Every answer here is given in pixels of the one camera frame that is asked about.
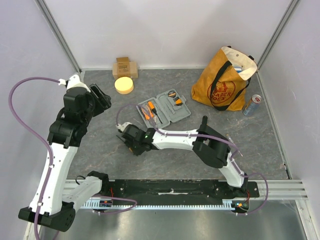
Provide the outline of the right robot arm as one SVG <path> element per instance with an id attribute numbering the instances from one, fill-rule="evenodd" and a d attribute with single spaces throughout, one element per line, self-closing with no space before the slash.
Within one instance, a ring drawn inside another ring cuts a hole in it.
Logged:
<path id="1" fill-rule="evenodd" d="M 136 156 L 151 150 L 178 149 L 194 152 L 207 166 L 218 169 L 225 177 L 230 193 L 235 197 L 247 191 L 246 173 L 235 162 L 236 145 L 207 125 L 204 116 L 197 129 L 164 130 L 156 127 L 143 131 L 136 125 L 117 123 L 124 144 Z"/>

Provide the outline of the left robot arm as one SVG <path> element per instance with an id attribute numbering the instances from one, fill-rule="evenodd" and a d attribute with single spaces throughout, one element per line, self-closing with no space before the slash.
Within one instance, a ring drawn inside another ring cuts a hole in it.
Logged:
<path id="1" fill-rule="evenodd" d="M 47 156 L 37 191 L 29 206 L 19 210 L 18 218 L 36 227 L 66 232 L 87 200 L 95 194 L 103 197 L 110 192 L 108 175 L 92 171 L 84 182 L 63 195 L 69 168 L 88 125 L 93 117 L 111 107 L 111 98 L 96 84 L 87 86 L 81 82 L 78 74 L 68 80 L 60 79 L 58 84 L 66 87 L 64 106 L 44 140 Z"/>

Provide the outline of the orange screwdriver thin shaft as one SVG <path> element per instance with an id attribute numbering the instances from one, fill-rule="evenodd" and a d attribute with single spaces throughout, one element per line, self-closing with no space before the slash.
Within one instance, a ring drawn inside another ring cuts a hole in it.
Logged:
<path id="1" fill-rule="evenodd" d="M 150 110 L 157 116 L 157 119 L 158 119 L 158 120 L 160 121 L 160 123 L 162 124 L 163 122 L 162 122 L 162 120 L 160 119 L 160 117 L 159 117 L 159 115 L 158 115 L 158 113 L 157 113 L 157 110 L 156 110 L 155 106 L 153 105 L 153 103 L 152 103 L 151 101 L 148 101 L 147 103 L 148 103 L 148 106 L 149 106 Z"/>

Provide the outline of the grey plastic tool case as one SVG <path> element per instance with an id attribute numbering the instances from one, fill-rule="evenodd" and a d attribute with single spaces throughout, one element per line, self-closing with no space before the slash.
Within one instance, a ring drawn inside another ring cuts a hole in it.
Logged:
<path id="1" fill-rule="evenodd" d="M 179 97 L 183 104 L 181 106 L 176 106 L 174 102 L 174 98 L 168 97 L 169 91 L 175 91 L 176 97 Z M 157 111 L 157 114 L 159 115 L 162 124 L 158 120 L 156 116 L 156 127 L 159 129 L 164 129 L 168 127 L 171 123 L 177 123 L 181 121 L 182 119 L 185 119 L 191 115 L 191 111 L 186 105 L 186 98 L 183 95 L 180 95 L 174 88 L 167 90 L 163 93 L 158 94 L 156 97 L 151 97 L 147 100 L 144 100 L 140 102 L 138 105 L 147 105 L 148 101 L 151 101 L 153 105 L 155 106 L 155 109 Z M 138 113 L 142 117 L 145 125 L 147 128 L 152 128 L 153 125 L 151 125 L 149 122 L 145 120 L 143 115 L 140 113 L 138 106 L 136 107 Z"/>

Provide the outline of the orange handled pliers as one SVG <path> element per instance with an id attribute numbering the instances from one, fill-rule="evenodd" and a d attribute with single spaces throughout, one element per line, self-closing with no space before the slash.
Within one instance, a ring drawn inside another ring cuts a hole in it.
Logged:
<path id="1" fill-rule="evenodd" d="M 157 124 L 157 117 L 155 114 L 151 111 L 149 106 L 147 105 L 138 105 L 138 110 L 144 117 L 144 119 L 150 123 L 151 125 L 155 126 Z"/>

